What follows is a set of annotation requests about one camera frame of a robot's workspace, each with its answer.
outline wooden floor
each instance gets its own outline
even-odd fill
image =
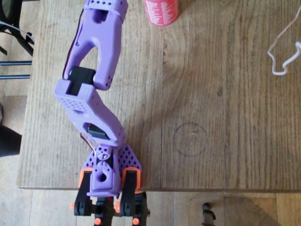
[[[33,10],[39,2],[24,2],[21,27],[34,32]],[[15,39],[0,35],[0,45],[8,56],[0,60],[29,60]],[[0,67],[0,74],[30,73],[30,67]],[[29,80],[0,81],[2,124],[23,133]],[[22,190],[16,188],[19,156],[0,158],[0,226],[88,226],[92,217],[75,217],[70,210],[76,191]],[[201,206],[213,205],[217,226],[299,226],[301,194],[172,193],[148,192],[151,216],[148,226],[199,226]],[[129,226],[129,219],[114,219],[114,226]]]

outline robotic arm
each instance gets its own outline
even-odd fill
[[[111,86],[121,49],[121,27],[127,12],[126,0],[86,0],[83,18],[70,48],[63,79],[55,96],[68,118],[88,139],[92,151],[80,172],[74,215],[95,215],[95,226],[110,226],[113,216],[133,217],[133,225],[146,225],[149,210],[146,193],[138,192],[142,167],[118,118],[103,104],[97,89]],[[98,47],[97,70],[80,67],[80,62]],[[113,198],[122,192],[121,202]],[[90,197],[97,197],[92,204]]]

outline wire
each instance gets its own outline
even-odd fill
[[[65,67],[64,67],[64,70],[63,70],[63,78],[64,78],[64,74],[65,74],[65,71],[66,71],[66,67],[67,67],[67,64],[68,64],[68,61],[69,61],[69,57],[70,57],[70,53],[71,53],[71,50],[73,48],[73,45],[74,45],[74,42],[75,42],[75,39],[77,37],[77,33],[79,32],[79,27],[80,27],[80,20],[81,20],[81,16],[83,15],[83,12],[84,12],[84,9],[81,11],[80,13],[80,16],[79,16],[79,23],[77,25],[77,30],[76,30],[76,33],[75,33],[75,37],[73,39],[73,42],[70,46],[70,49],[69,49],[69,52],[68,52],[68,55],[67,55],[67,60],[66,60],[66,63],[65,63]]]
[[[89,147],[94,152],[94,156],[96,157],[96,150],[93,148],[92,144],[82,135],[82,133],[80,133],[80,138],[82,138],[89,145]]]
[[[34,39],[33,39],[33,37],[32,36],[30,36],[29,34],[27,34],[27,32],[25,32],[25,31],[22,31],[21,29],[19,29],[19,28],[17,28],[17,27],[15,27],[15,26],[13,26],[13,25],[10,25],[10,24],[7,24],[7,23],[5,23],[5,22],[3,22],[3,21],[1,21],[0,20],[0,24],[3,24],[3,25],[5,25],[5,26],[8,26],[8,27],[11,27],[11,28],[14,28],[14,29],[16,29],[16,30],[18,30],[19,32],[22,32],[22,33],[24,33],[26,36],[28,36],[33,42],[34,42]]]
[[[274,57],[273,54],[271,54],[271,50],[274,48],[274,46],[276,45],[276,43],[278,42],[278,39],[284,34],[284,32],[286,32],[286,30],[298,19],[299,17],[299,14],[300,14],[300,11],[301,11],[301,6],[300,8],[298,9],[298,12],[295,16],[295,18],[285,27],[285,29],[276,37],[274,43],[269,47],[268,49],[268,55],[272,58],[273,60],[273,65],[272,65],[272,72],[274,75],[285,75],[287,73],[287,66],[292,62],[294,61],[301,53],[301,42],[296,42],[295,46],[296,46],[296,53],[289,59],[287,59],[283,64],[282,64],[282,67],[284,69],[284,71],[282,72],[276,72],[276,58]]]

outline metal rod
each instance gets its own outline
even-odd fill
[[[0,61],[0,66],[31,65],[32,61]]]
[[[0,75],[0,80],[3,79],[29,79],[30,74],[20,74],[20,75]]]

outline black pants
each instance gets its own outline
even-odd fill
[[[0,157],[20,153],[22,136],[0,125]]]

